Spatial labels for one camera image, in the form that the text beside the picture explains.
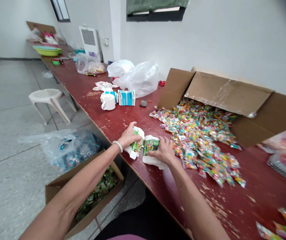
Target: wooden tabletop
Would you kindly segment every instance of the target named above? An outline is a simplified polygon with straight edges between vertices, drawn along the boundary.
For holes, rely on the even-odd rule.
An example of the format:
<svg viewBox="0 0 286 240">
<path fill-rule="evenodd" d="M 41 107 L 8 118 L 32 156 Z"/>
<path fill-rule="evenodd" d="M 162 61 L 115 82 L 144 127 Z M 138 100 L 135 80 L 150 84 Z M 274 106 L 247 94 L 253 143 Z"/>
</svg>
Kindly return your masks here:
<svg viewBox="0 0 286 240">
<path fill-rule="evenodd" d="M 72 50 L 68 46 L 60 46 L 63 56 Z M 106 138 L 112 142 L 117 140 L 132 121 L 137 122 L 145 136 L 166 136 L 170 134 L 161 129 L 161 122 L 149 116 L 157 105 L 162 87 L 144 97 L 154 103 L 148 103 L 146 108 L 139 106 L 119 106 L 112 111 L 101 109 L 101 91 L 93 91 L 95 82 L 109 82 L 108 74 L 88 77 L 77 72 L 73 60 L 64 60 L 64 65 L 53 65 L 53 57 L 41 57 L 75 101 L 88 114 Z M 221 188 L 212 178 L 202 178 L 196 170 L 186 170 L 192 181 L 202 193 L 231 239 L 262 239 L 256 228 L 256 221 L 275 232 L 273 221 L 286 225 L 278 208 L 286 208 L 286 179 L 270 168 L 266 162 L 269 154 L 258 147 L 239 151 L 218 143 L 225 153 L 230 152 L 239 161 L 240 172 L 246 180 L 245 189 L 240 185 L 232 187 L 227 183 Z M 141 181 L 148 187 L 157 200 L 173 216 L 180 226 L 190 235 L 184 209 L 177 191 L 176 184 L 169 169 L 159 170 L 156 166 L 142 162 L 142 154 L 133 160 L 128 153 L 122 157 Z"/>
</svg>

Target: window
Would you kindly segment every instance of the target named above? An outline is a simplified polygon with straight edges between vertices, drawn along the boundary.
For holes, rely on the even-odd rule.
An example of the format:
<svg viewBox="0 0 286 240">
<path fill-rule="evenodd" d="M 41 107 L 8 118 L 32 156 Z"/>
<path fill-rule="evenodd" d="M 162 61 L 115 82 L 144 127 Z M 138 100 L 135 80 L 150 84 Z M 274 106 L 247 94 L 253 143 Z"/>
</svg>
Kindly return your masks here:
<svg viewBox="0 0 286 240">
<path fill-rule="evenodd" d="M 58 22 L 70 22 L 65 0 L 50 0 Z"/>
<path fill-rule="evenodd" d="M 127 0 L 127 21 L 182 21 L 188 3 L 189 0 Z"/>
</svg>

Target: person's lap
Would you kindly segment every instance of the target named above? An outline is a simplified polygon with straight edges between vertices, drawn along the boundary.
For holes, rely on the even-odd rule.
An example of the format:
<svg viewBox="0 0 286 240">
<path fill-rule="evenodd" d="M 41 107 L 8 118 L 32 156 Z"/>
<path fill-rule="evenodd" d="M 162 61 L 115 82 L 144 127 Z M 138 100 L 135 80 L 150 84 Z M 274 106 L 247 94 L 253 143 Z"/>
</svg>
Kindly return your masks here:
<svg viewBox="0 0 286 240">
<path fill-rule="evenodd" d="M 146 199 L 138 207 L 121 213 L 95 238 L 105 240 L 120 235 L 136 235 L 147 240 L 189 239 L 155 197 L 146 189 Z"/>
</svg>

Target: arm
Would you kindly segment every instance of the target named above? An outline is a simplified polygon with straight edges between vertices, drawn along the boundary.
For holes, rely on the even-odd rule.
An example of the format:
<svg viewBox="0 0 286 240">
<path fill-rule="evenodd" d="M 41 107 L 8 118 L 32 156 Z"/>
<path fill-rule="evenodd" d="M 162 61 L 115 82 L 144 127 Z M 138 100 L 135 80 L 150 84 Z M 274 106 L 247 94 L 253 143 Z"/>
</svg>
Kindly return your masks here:
<svg viewBox="0 0 286 240">
<path fill-rule="evenodd" d="M 118 140 L 123 148 L 141 139 L 133 132 L 135 124 L 136 122 L 131 122 Z M 19 240 L 64 239 L 78 209 L 119 152 L 119 146 L 112 144 L 77 173 L 37 215 Z"/>
<path fill-rule="evenodd" d="M 208 240 L 229 240 L 220 221 L 216 218 L 203 196 L 176 159 L 172 143 L 160 137 L 157 151 L 148 152 L 149 156 L 158 158 L 166 163 L 174 177 L 179 191 L 184 212 L 190 223 L 193 238 Z"/>
</svg>

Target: plastic stool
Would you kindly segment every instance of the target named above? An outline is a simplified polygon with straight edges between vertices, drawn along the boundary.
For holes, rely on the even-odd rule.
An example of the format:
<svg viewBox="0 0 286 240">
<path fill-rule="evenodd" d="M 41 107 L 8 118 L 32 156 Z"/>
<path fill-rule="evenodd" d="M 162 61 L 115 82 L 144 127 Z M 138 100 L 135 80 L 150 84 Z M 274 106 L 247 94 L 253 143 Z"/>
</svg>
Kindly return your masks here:
<svg viewBox="0 0 286 240">
<path fill-rule="evenodd" d="M 42 117 L 42 119 L 44 120 L 45 124 L 47 124 L 45 118 L 43 117 L 43 115 L 41 114 L 39 107 L 37 106 L 37 103 L 48 103 L 50 105 L 52 105 L 56 111 L 61 115 L 61 117 L 64 119 L 64 121 L 69 124 L 70 120 L 69 118 L 66 116 L 65 112 L 63 111 L 62 107 L 59 104 L 59 100 L 62 97 L 66 97 L 66 95 L 58 90 L 58 89 L 44 89 L 44 90 L 38 90 L 35 91 L 33 93 L 31 93 L 29 96 L 30 101 L 34 104 L 36 110 L 38 111 L 39 115 Z M 70 107 L 74 110 L 74 112 L 77 112 L 76 109 L 74 108 L 73 104 L 66 99 L 67 102 L 69 103 Z"/>
</svg>

